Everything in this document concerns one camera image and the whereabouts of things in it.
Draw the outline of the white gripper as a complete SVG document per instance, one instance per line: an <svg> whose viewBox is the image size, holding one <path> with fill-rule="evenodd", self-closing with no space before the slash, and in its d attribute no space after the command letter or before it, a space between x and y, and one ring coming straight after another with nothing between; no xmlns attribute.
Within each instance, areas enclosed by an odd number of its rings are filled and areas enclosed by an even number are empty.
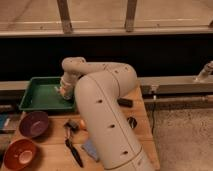
<svg viewBox="0 0 213 171"><path fill-rule="evenodd" d="M79 77L77 76L62 76L60 79L60 86L55 86L55 91L65 100L71 100L74 96L74 88L78 80Z"/></svg>

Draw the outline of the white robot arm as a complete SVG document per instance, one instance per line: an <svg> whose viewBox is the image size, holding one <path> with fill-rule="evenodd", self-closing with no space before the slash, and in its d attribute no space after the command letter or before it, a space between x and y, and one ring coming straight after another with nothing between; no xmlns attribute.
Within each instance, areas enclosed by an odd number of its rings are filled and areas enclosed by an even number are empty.
<svg viewBox="0 0 213 171"><path fill-rule="evenodd" d="M135 69L126 63L88 62L67 57L59 93L73 98L105 171L155 171L118 99L137 87Z"/></svg>

